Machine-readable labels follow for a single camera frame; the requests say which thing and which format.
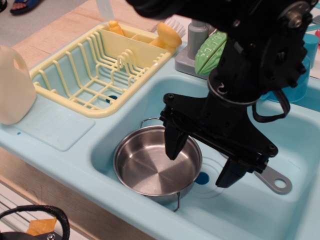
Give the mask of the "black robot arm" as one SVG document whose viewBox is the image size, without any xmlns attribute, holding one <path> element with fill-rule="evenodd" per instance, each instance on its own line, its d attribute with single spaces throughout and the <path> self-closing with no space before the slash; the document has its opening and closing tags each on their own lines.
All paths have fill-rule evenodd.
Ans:
<svg viewBox="0 0 320 240">
<path fill-rule="evenodd" d="M 283 119 L 290 103 L 283 89 L 305 73 L 303 37 L 314 0 L 132 0 L 146 18 L 180 15 L 227 34 L 219 63 L 208 77 L 209 93 L 195 98 L 164 95 L 160 118 L 165 152 L 174 160 L 193 137 L 227 155 L 216 185 L 228 188 L 245 173 L 262 173 L 277 147 L 250 121 Z"/>
</svg>

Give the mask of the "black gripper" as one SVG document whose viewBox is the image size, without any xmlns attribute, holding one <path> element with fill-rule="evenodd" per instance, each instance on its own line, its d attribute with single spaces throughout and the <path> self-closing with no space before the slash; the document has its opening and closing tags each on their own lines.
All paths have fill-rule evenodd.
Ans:
<svg viewBox="0 0 320 240">
<path fill-rule="evenodd" d="M 197 98 L 174 93 L 163 97 L 160 119 L 165 153 L 175 160 L 188 137 L 228 156 L 216 186 L 229 188 L 248 172 L 262 172 L 278 148 L 251 122 L 246 107 L 222 103 L 212 94 Z"/>
</svg>

